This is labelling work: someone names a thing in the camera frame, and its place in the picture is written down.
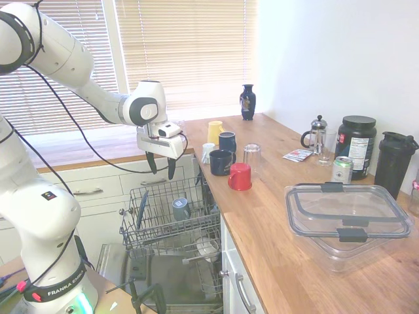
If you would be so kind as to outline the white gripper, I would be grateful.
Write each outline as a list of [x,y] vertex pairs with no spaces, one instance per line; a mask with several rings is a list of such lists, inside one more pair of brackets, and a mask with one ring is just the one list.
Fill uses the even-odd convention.
[[147,135],[145,127],[137,127],[137,146],[146,152],[147,162],[153,174],[157,173],[154,154],[168,157],[168,178],[173,179],[176,159],[183,153],[182,136],[152,139]]

